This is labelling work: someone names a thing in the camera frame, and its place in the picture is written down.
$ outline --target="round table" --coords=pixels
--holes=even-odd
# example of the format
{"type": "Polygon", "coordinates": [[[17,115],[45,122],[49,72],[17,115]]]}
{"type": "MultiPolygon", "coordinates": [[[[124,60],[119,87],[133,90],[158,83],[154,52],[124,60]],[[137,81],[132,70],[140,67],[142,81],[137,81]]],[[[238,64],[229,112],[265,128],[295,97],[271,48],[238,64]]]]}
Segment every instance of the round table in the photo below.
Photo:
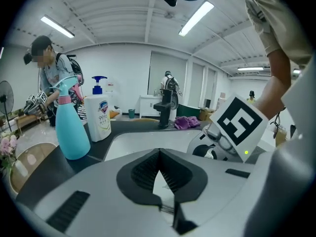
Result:
{"type": "Polygon", "coordinates": [[[19,193],[25,182],[41,164],[41,162],[56,148],[52,143],[39,143],[31,146],[18,157],[10,171],[11,188],[19,193]]]}

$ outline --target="backpack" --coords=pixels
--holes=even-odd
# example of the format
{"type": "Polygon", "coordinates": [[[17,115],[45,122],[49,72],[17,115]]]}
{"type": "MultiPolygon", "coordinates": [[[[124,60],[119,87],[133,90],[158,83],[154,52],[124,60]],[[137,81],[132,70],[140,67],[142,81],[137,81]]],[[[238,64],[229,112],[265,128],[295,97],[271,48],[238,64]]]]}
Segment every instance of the backpack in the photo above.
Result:
{"type": "Polygon", "coordinates": [[[166,82],[166,85],[165,85],[165,89],[170,89],[174,92],[178,92],[178,83],[177,81],[174,79],[173,76],[171,76],[171,78],[168,76],[168,80],[166,82]]]}
{"type": "MultiPolygon", "coordinates": [[[[57,63],[58,63],[58,60],[59,60],[60,55],[62,55],[62,53],[58,53],[58,54],[56,55],[56,67],[57,67],[57,63]]],[[[79,83],[79,86],[83,85],[84,79],[83,79],[83,73],[82,73],[81,67],[80,67],[80,65],[78,64],[77,61],[75,61],[74,59],[72,59],[72,57],[76,57],[76,55],[74,55],[74,54],[68,54],[68,55],[66,55],[66,56],[67,56],[67,58],[68,58],[69,61],[70,61],[71,67],[73,68],[73,71],[74,71],[75,75],[81,75],[81,77],[82,77],[82,82],[79,83]]]]}

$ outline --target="white pump bottle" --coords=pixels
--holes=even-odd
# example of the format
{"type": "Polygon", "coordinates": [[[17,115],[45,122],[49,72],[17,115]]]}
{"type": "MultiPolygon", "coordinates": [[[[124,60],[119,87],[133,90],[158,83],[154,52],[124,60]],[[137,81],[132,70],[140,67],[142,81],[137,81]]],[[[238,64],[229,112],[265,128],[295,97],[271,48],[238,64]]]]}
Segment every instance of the white pump bottle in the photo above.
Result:
{"type": "Polygon", "coordinates": [[[107,77],[92,78],[96,80],[96,86],[92,90],[92,95],[84,99],[84,106],[91,140],[98,142],[111,134],[109,97],[102,94],[102,88],[99,86],[100,79],[107,79],[107,77]]]}

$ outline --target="fluorescent ceiling light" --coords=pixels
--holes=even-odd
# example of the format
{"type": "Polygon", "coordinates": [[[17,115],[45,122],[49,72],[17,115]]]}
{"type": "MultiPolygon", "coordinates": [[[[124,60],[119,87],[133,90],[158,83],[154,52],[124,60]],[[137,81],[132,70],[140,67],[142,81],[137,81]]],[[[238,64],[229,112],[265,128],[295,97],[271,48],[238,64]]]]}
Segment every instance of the fluorescent ceiling light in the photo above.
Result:
{"type": "Polygon", "coordinates": [[[238,68],[239,71],[248,71],[248,70],[263,70],[263,67],[245,67],[238,68]]]}
{"type": "Polygon", "coordinates": [[[57,31],[61,32],[62,34],[66,35],[69,38],[73,38],[75,35],[69,32],[65,27],[62,27],[57,22],[54,22],[52,19],[48,18],[47,16],[43,16],[41,19],[44,23],[48,24],[52,28],[56,29],[57,31]]]}
{"type": "Polygon", "coordinates": [[[210,2],[206,1],[202,6],[194,13],[194,15],[188,20],[182,30],[179,32],[180,36],[185,36],[187,33],[202,19],[211,9],[214,8],[210,2]]]}
{"type": "Polygon", "coordinates": [[[2,57],[3,50],[4,50],[4,47],[1,48],[1,51],[0,51],[0,59],[1,59],[1,57],[2,57]]]}

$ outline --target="white cabinet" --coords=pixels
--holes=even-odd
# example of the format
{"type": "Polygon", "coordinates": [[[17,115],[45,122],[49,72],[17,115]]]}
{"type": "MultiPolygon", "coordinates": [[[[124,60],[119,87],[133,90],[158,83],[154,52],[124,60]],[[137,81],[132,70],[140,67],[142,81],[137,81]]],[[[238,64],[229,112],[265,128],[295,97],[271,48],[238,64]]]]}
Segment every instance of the white cabinet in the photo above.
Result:
{"type": "Polygon", "coordinates": [[[160,112],[154,109],[154,104],[161,102],[160,97],[151,95],[140,96],[140,113],[139,118],[142,116],[159,117],[160,112]]]}

